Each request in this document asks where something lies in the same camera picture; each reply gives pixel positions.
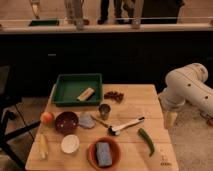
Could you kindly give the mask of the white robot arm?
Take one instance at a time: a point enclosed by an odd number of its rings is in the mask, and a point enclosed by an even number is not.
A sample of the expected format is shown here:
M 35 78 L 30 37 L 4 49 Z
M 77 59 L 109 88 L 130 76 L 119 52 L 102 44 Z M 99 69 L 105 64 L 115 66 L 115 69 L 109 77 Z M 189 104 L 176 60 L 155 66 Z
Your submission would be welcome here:
M 166 87 L 159 94 L 166 129 L 174 125 L 178 110 L 186 101 L 213 119 L 213 88 L 205 84 L 207 79 L 208 71 L 200 63 L 192 63 L 167 73 Z

